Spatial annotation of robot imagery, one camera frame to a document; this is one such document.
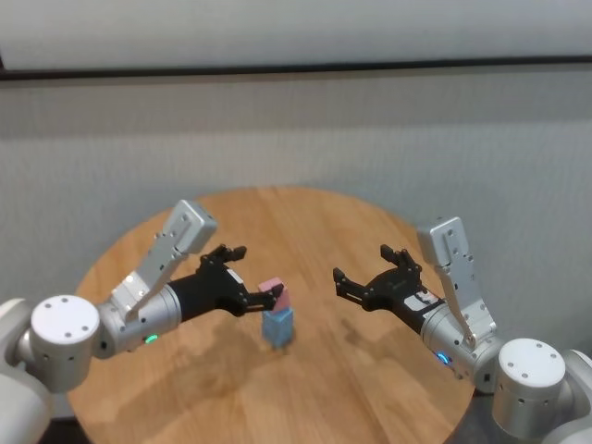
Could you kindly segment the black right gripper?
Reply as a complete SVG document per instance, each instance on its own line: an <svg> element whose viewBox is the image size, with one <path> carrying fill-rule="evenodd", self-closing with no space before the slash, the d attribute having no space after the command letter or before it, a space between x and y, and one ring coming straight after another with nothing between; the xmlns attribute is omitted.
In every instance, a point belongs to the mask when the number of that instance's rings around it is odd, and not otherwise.
<svg viewBox="0 0 592 444"><path fill-rule="evenodd" d="M351 281L342 270L335 267L333 280L336 294L368 312L389 311L416 334L420 334L426 317L444 301L423 285L422 267L406 249L395 251L387 244L381 244L380 256L397 268L379 274L367 287Z"/></svg>

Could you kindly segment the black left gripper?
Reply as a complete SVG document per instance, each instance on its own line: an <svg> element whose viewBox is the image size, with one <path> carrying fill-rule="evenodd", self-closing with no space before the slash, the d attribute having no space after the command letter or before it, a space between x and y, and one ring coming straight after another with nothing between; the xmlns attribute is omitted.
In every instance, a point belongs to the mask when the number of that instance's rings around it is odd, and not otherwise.
<svg viewBox="0 0 592 444"><path fill-rule="evenodd" d="M224 310L239 317L274 309L282 294L282 285L246 294L241 278L223 264L242 260L245 255L245 246L230 248L220 244L203 255L193 274L168 283L179 301L182 323L214 310Z"/></svg>

